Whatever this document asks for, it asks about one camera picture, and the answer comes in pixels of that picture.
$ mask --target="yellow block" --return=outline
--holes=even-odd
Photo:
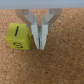
[[[31,33],[26,24],[11,23],[5,39],[13,49],[29,50]]]

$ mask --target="corkboard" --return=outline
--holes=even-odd
[[[31,10],[42,15],[48,10]],[[29,51],[5,41],[10,23],[23,23],[14,10],[0,10],[0,84],[84,84],[84,8],[63,9],[48,34],[45,49],[33,37]]]

